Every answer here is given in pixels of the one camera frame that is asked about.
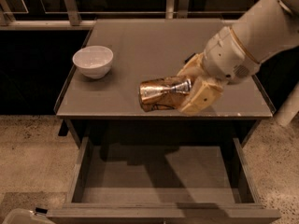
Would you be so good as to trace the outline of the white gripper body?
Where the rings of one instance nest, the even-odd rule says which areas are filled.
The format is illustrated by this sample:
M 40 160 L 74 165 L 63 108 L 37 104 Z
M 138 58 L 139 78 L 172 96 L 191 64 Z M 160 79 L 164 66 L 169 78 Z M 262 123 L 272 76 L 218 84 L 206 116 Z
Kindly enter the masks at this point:
M 231 27 L 224 26 L 206 44 L 203 66 L 206 72 L 229 84 L 241 83 L 260 70 L 242 48 Z

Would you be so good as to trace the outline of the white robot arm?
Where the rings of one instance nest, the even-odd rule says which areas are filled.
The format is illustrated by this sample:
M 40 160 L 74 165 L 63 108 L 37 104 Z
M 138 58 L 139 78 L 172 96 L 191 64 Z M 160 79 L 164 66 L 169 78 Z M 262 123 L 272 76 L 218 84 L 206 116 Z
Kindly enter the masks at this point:
M 259 0 L 230 26 L 221 28 L 178 72 L 194 79 L 178 107 L 195 115 L 214 104 L 223 87 L 259 72 L 262 63 L 299 46 L 299 0 Z

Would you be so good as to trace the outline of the white robot base corner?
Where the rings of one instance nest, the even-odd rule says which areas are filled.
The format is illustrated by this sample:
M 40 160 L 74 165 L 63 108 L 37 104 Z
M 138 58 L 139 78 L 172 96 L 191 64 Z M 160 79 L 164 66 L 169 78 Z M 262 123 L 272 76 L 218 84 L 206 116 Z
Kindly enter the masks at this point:
M 55 224 L 46 218 L 45 215 L 39 214 L 32 210 L 16 208 L 11 210 L 2 224 Z

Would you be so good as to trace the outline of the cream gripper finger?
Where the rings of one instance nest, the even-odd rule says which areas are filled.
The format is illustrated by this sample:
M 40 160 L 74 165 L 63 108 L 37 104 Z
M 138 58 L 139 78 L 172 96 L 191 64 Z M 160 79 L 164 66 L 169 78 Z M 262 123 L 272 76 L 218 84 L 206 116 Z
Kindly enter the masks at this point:
M 199 77 L 204 74 L 202 68 L 202 53 L 194 54 L 186 64 L 179 70 L 178 76 Z
M 222 93 L 223 85 L 217 79 L 198 77 L 178 111 L 185 115 L 196 115 L 221 98 Z

